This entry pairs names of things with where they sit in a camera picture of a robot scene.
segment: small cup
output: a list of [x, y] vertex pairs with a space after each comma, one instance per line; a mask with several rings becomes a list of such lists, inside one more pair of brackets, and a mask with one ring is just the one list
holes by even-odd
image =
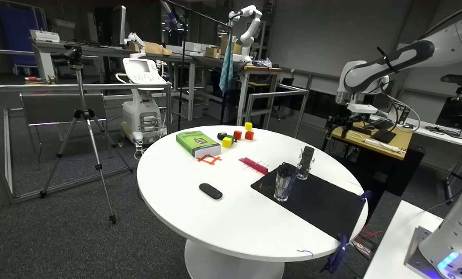
[[275, 199], [279, 202], [287, 202], [290, 197], [292, 190], [292, 173], [281, 169], [276, 174], [276, 188], [275, 188]]

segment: gray carpet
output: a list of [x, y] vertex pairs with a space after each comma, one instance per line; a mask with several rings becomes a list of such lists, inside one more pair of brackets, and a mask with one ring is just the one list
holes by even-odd
[[[0, 97], [2, 107], [16, 106], [16, 97]], [[203, 118], [183, 128], [217, 124]], [[273, 121], [271, 131], [292, 135], [292, 123]], [[113, 131], [113, 138], [124, 143], [121, 154], [132, 163], [132, 146]], [[42, 163], [34, 154], [22, 117], [13, 118], [16, 193], [40, 190], [47, 180], [59, 148], [58, 134], [45, 131], [47, 146]], [[120, 169], [123, 163], [104, 149], [99, 138], [106, 171]], [[320, 146], [323, 132], [302, 128], [298, 138]], [[95, 176], [89, 140], [76, 135], [65, 159], [61, 160], [53, 183]], [[185, 239], [171, 231], [147, 210], [129, 174], [107, 180], [118, 224], [110, 225], [109, 210], [99, 182], [50, 194], [8, 207], [0, 185], [0, 278], [160, 278], [188, 279], [183, 262]], [[385, 194], [368, 230], [385, 231], [400, 199]], [[349, 248], [347, 259], [335, 275], [320, 273], [326, 259], [287, 264], [285, 279], [309, 278], [361, 278], [369, 266], [361, 255]]]

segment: camera tripod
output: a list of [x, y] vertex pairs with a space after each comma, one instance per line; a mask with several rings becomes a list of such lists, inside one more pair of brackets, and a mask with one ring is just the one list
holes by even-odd
[[106, 183], [106, 177], [104, 177], [104, 168], [102, 168], [102, 163], [101, 163], [101, 159], [98, 155], [98, 148], [96, 148], [96, 142], [95, 142], [95, 134], [93, 134], [93, 129], [92, 129], [92, 123], [95, 123], [98, 126], [98, 129], [106, 135], [107, 142], [110, 143], [110, 146], [115, 149], [116, 155], [123, 160], [123, 163], [126, 165], [126, 168], [133, 173], [133, 169], [127, 165], [127, 162], [123, 159], [123, 155], [120, 154], [120, 151], [116, 149], [118, 145], [115, 145], [115, 142], [110, 138], [109, 132], [106, 129], [102, 129], [102, 126], [99, 124], [96, 115], [93, 111], [90, 111], [87, 107], [87, 101], [85, 101], [85, 93], [84, 93], [84, 87], [82, 87], [82, 61], [81, 61], [81, 56], [82, 56], [82, 50], [81, 47], [67, 47], [67, 52], [64, 53], [64, 56], [68, 59], [70, 62], [70, 67], [75, 70], [76, 73], [76, 81], [78, 81], [78, 90], [79, 90], [79, 101], [81, 101], [81, 109], [76, 111], [73, 114], [73, 121], [67, 131], [67, 135], [65, 135], [65, 140], [58, 152], [58, 160], [48, 176], [48, 180], [47, 180], [47, 185], [45, 188], [40, 191], [40, 197], [45, 199], [47, 197], [47, 190], [50, 186], [50, 182], [51, 179], [54, 177], [54, 173], [59, 166], [59, 162], [64, 155], [64, 151], [71, 138], [71, 134], [75, 131], [75, 126], [78, 121], [85, 121], [87, 123], [87, 129], [89, 129], [89, 135], [90, 135], [90, 142], [92, 142], [92, 148], [93, 148], [93, 154], [95, 154], [95, 160], [96, 160], [96, 165], [95, 165], [95, 169], [98, 171], [99, 177], [101, 177], [101, 182], [102, 182], [102, 188], [104, 188], [104, 193], [106, 193], [106, 199], [107, 199], [107, 205], [109, 205], [109, 211], [110, 211], [110, 216], [109, 216], [109, 221], [112, 224], [116, 224], [116, 216], [113, 213], [113, 208], [112, 208], [112, 204], [110, 204], [110, 199], [109, 199], [109, 191], [107, 191], [107, 183]]

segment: white machine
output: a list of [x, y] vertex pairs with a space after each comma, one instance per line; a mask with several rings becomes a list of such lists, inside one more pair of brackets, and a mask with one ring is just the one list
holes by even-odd
[[[166, 84], [154, 61], [126, 58], [123, 64], [127, 78], [133, 84]], [[132, 89], [133, 101], [123, 103], [123, 132], [135, 145], [151, 145], [168, 135], [161, 109], [152, 98], [154, 92], [163, 92], [163, 89]]]
[[[357, 104], [358, 93], [380, 93], [388, 86], [388, 75], [417, 67], [445, 67], [462, 62], [462, 11], [447, 18], [425, 38], [374, 62], [346, 64], [340, 78], [337, 103], [352, 114], [374, 114], [377, 109]], [[416, 245], [411, 259], [417, 261], [425, 278], [462, 279], [462, 196], [433, 235]]]
[[233, 27], [236, 22], [245, 18], [254, 18], [248, 30], [239, 38], [239, 44], [242, 45], [244, 61], [250, 62], [251, 61], [250, 47], [253, 45], [253, 42], [256, 41], [256, 36], [259, 35], [262, 13], [254, 5], [250, 5], [237, 13], [231, 11], [228, 16], [230, 27]]

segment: monitor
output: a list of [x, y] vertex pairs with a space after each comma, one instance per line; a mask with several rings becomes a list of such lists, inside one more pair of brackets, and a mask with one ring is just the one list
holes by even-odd
[[462, 98], [448, 98], [436, 124], [462, 129]]
[[112, 13], [112, 41], [110, 45], [124, 45], [127, 33], [126, 7], [120, 5]]

